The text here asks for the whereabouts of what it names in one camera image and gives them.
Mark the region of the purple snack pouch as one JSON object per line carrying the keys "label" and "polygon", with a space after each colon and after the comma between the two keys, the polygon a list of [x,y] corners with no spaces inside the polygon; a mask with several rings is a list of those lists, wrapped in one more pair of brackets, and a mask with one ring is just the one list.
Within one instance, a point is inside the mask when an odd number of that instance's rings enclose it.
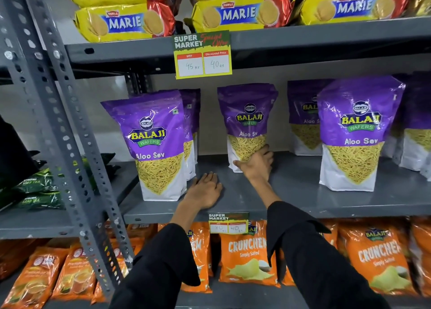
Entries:
{"label": "purple snack pouch", "polygon": [[217,88],[218,102],[227,131],[229,168],[234,161],[248,161],[266,144],[270,111],[278,91],[270,83],[249,83]]}

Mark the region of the row of orange chip bags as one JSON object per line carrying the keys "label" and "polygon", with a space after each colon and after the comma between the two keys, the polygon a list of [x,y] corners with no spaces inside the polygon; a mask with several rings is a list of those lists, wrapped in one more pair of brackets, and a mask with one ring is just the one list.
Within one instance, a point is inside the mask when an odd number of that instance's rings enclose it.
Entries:
{"label": "row of orange chip bags", "polygon": [[[409,235],[402,220],[326,219],[329,234],[320,234],[379,294],[416,295],[410,270]],[[249,234],[218,235],[221,248],[218,281],[295,286],[284,253],[266,258],[266,221],[249,221]]]}

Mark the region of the green tea packet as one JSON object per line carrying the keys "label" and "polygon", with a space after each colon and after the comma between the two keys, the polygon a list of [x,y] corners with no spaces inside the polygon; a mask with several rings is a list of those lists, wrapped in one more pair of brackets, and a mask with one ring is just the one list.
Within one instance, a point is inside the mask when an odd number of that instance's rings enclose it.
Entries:
{"label": "green tea packet", "polygon": [[53,182],[49,168],[40,170],[14,186],[15,190],[23,193],[54,192],[58,187]]}
{"label": "green tea packet", "polygon": [[61,199],[61,193],[58,191],[26,193],[25,197],[20,200],[15,207],[27,210],[65,210]]}

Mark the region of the row of orange tea packets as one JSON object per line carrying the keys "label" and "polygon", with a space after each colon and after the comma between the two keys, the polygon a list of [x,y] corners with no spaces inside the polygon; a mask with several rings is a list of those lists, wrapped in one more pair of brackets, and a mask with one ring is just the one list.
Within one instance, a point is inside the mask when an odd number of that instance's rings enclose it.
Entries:
{"label": "row of orange tea packets", "polygon": [[108,302],[79,242],[64,248],[38,247],[0,309],[42,309],[50,300]]}

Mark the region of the black bag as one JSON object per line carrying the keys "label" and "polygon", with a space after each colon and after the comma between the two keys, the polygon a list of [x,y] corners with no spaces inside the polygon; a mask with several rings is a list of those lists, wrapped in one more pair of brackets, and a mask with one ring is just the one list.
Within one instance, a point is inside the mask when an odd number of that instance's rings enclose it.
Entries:
{"label": "black bag", "polygon": [[0,115],[0,190],[18,185],[38,171],[14,127]]}

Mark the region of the person's right forearm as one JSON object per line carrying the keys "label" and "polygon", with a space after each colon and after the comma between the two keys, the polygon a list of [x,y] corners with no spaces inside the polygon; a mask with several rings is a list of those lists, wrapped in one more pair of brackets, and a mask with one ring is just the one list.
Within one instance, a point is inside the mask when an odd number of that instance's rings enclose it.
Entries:
{"label": "person's right forearm", "polygon": [[320,221],[282,201],[261,177],[250,179],[267,207],[267,257],[279,248],[309,309],[391,309],[320,233]]}

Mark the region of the grey slotted steel upright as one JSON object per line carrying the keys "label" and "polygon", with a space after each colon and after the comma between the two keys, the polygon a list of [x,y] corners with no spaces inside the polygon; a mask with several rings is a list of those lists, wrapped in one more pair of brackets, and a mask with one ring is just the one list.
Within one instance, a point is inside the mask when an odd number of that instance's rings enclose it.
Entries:
{"label": "grey slotted steel upright", "polygon": [[103,199],[112,230],[115,233],[128,268],[132,268],[134,251],[127,235],[124,220],[114,195],[111,181],[101,158],[100,150],[91,127],[84,103],[78,98],[78,86],[70,64],[67,50],[53,20],[52,11],[45,0],[25,0],[33,15],[31,21],[36,24],[43,40],[58,83],[61,87],[70,117],[79,136],[83,150],[88,158],[91,170]]}
{"label": "grey slotted steel upright", "polygon": [[74,231],[108,301],[121,277],[104,228],[108,218],[98,185],[70,117],[61,87],[25,0],[0,0],[0,58],[22,88],[54,183]]}

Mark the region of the person's right hand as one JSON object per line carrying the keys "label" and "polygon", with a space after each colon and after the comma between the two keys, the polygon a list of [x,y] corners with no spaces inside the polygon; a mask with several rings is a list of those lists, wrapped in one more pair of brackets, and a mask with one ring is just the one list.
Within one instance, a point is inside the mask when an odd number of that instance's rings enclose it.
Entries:
{"label": "person's right hand", "polygon": [[248,171],[242,171],[247,180],[256,186],[259,183],[267,183],[272,170],[274,153],[269,150],[269,145],[265,144],[261,149],[251,155]]}

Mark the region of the stack of yellow biscuit packets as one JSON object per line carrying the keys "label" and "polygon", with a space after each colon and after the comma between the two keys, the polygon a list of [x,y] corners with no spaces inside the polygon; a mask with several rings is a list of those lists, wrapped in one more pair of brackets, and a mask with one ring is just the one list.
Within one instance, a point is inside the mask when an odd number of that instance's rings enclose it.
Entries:
{"label": "stack of yellow biscuit packets", "polygon": [[[71,0],[74,23],[89,42],[151,39],[181,34],[181,0]],[[431,0],[190,0],[192,33],[386,20],[431,15]]]}

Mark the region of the large yellow price tag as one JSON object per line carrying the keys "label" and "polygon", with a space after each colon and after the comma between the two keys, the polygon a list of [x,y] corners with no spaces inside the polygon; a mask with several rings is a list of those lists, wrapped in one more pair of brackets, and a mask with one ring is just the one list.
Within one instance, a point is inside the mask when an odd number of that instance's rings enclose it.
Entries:
{"label": "large yellow price tag", "polygon": [[172,43],[176,79],[232,74],[228,30],[174,35]]}

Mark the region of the person's left forearm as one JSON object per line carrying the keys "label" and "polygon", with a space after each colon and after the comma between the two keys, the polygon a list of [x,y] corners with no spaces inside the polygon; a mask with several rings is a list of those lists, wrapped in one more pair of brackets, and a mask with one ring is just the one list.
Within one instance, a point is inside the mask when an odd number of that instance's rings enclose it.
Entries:
{"label": "person's left forearm", "polygon": [[187,233],[201,208],[198,200],[181,201],[171,222],[138,253],[108,309],[175,309],[181,284],[200,284]]}

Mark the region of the person's left hand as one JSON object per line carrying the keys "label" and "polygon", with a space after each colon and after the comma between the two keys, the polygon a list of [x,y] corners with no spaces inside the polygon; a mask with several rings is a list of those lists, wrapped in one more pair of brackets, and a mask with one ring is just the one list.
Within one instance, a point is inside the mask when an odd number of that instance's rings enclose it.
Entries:
{"label": "person's left hand", "polygon": [[213,172],[205,173],[201,178],[195,177],[186,192],[184,201],[194,204],[200,210],[213,207],[221,195],[215,192],[217,183],[220,183],[218,175]]}

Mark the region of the small yellow price tag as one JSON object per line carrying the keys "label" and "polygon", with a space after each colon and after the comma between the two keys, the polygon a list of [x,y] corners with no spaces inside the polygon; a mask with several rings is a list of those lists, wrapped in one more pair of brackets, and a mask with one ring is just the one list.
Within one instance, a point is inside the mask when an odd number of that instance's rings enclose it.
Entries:
{"label": "small yellow price tag", "polygon": [[209,213],[209,232],[228,235],[248,234],[249,217],[248,212]]}

